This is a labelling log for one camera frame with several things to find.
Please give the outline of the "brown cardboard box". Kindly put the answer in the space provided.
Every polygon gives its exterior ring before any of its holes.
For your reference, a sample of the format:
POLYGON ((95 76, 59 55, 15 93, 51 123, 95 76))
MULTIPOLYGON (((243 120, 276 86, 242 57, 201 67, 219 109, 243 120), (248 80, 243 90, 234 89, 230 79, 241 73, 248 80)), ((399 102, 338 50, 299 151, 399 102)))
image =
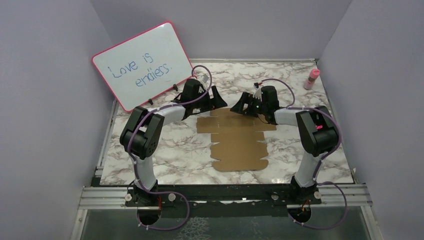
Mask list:
POLYGON ((197 133, 210 134, 212 167, 219 172, 260 171, 269 161, 266 131, 275 131, 275 125, 263 123, 259 118, 219 108, 210 116, 199 117, 197 133))

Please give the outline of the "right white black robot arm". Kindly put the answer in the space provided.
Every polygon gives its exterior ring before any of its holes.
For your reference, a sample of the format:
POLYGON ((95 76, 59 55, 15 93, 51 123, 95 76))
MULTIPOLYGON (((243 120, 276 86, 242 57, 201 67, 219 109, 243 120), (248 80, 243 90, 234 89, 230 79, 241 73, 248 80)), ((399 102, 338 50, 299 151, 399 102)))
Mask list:
POLYGON ((289 199, 300 204, 315 191, 323 160, 341 144, 334 120, 326 106, 282 107, 274 86, 258 87, 254 94, 243 92, 230 111, 244 116, 264 116, 271 125, 297 127, 304 149, 298 171, 292 177, 289 199))

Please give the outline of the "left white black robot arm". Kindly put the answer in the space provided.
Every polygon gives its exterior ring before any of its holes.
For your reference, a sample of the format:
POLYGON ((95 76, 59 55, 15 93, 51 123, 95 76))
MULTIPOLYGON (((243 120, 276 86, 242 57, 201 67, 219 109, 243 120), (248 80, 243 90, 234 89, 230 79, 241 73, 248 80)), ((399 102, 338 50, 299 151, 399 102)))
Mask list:
POLYGON ((151 109, 137 106, 132 110, 119 142, 131 158, 135 175, 134 189, 139 190, 138 199, 144 205, 152 205, 157 200, 153 154, 158 147, 163 126, 227 105, 216 86, 211 84, 204 87, 201 81, 189 78, 182 92, 170 103, 151 109))

